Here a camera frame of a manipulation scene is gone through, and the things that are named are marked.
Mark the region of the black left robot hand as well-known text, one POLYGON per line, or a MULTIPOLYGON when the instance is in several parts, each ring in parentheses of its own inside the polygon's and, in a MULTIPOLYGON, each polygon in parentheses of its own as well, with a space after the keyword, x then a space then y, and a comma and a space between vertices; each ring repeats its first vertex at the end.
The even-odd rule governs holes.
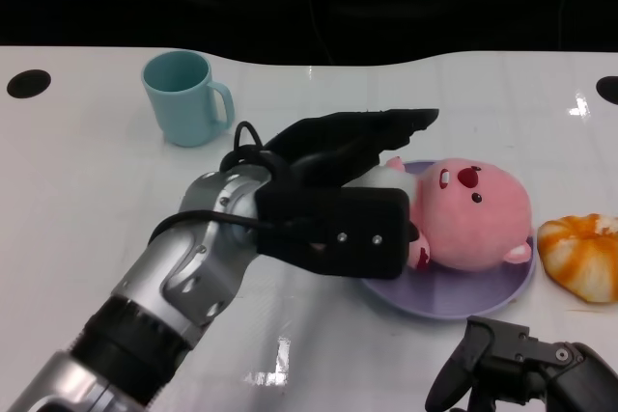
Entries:
POLYGON ((339 187, 378 166, 384 151, 395 151, 435 122, 439 111, 390 109, 339 112, 300 120, 266 143, 300 184, 339 187))

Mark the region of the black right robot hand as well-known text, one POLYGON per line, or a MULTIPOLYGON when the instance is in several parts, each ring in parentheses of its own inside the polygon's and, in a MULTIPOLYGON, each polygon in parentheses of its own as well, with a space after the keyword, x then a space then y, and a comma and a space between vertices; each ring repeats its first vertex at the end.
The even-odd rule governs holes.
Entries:
POLYGON ((494 411, 499 401, 547 411, 615 411, 617 373, 584 343, 545 343, 529 328, 471 316, 462 340, 430 392, 427 411, 454 411, 469 395, 469 411, 494 411))

